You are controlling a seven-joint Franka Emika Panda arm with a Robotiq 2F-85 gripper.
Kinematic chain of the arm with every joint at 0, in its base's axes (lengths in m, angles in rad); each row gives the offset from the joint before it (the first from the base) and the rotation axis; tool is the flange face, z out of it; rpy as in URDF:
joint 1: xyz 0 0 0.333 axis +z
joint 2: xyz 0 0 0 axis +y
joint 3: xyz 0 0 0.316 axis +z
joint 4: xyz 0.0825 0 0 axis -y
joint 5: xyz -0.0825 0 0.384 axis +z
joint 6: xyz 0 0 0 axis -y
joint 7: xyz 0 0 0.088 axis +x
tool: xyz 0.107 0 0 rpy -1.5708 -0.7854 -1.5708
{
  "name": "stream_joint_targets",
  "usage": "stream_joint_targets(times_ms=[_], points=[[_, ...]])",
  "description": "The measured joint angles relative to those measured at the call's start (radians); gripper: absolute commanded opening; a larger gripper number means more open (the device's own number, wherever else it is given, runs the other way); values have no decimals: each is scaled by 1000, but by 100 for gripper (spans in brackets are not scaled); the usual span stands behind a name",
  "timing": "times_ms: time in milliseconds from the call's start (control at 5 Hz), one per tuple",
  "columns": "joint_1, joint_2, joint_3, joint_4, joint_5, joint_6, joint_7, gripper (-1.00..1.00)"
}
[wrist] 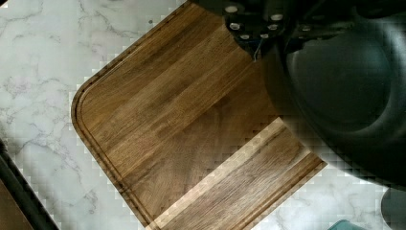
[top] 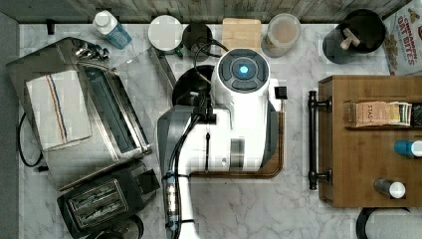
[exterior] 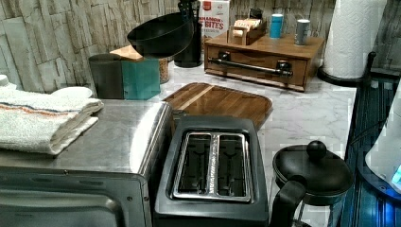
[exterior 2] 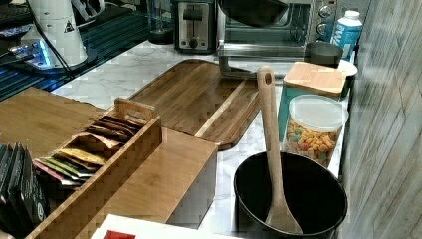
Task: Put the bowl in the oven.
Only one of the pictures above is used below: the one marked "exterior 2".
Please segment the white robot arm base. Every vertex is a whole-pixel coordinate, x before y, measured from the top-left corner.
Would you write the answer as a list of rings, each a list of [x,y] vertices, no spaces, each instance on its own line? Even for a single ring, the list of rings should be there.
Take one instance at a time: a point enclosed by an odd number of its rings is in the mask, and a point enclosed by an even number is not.
[[[72,70],[88,58],[79,26],[93,22],[105,0],[27,0],[33,26],[10,52],[28,65],[47,71]]]

